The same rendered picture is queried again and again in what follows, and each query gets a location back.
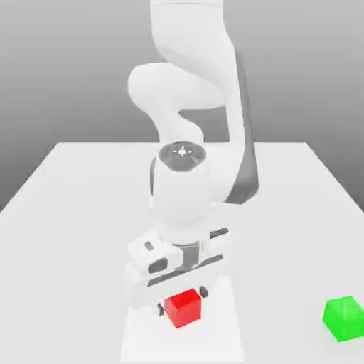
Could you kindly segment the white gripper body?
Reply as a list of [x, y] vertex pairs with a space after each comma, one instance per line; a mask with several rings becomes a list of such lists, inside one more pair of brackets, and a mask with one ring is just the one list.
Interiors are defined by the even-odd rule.
[[230, 273], [232, 240], [211, 237], [187, 245], [138, 237], [127, 245], [123, 295], [134, 309], [155, 306], [189, 289], [214, 285]]

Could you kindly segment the small red cube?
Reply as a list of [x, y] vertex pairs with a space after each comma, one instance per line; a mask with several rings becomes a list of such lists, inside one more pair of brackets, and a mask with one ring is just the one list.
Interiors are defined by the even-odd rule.
[[176, 328], [181, 328], [201, 318], [201, 297], [189, 289], [164, 300], [164, 311]]

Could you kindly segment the small green cube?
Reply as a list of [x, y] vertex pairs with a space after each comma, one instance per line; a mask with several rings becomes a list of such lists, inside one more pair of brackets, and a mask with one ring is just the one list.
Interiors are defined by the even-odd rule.
[[364, 337], [364, 308], [352, 296], [329, 299], [323, 323], [338, 342]]

